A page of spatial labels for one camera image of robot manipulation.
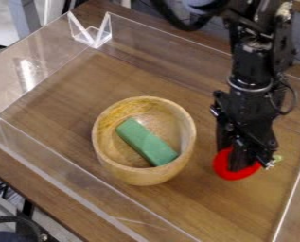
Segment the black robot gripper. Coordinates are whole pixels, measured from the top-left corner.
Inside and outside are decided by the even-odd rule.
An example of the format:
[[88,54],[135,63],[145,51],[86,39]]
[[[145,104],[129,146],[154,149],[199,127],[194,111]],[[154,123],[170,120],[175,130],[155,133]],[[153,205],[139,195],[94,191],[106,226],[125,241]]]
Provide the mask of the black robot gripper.
[[240,172],[260,164],[269,169],[276,164],[273,153],[278,144],[272,129],[273,120],[288,112],[281,110],[286,87],[277,84],[264,92],[230,88],[213,92],[210,113],[217,119],[217,151],[229,148],[228,169]]

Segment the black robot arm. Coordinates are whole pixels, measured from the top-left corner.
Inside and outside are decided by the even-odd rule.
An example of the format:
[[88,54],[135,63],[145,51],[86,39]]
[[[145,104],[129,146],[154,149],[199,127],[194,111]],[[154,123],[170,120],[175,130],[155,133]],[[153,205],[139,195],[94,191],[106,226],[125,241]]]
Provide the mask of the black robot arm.
[[297,98],[288,83],[293,65],[293,0],[229,0],[232,72],[229,90],[213,92],[217,119],[217,161],[230,173],[274,165],[278,142],[273,120],[292,112]]

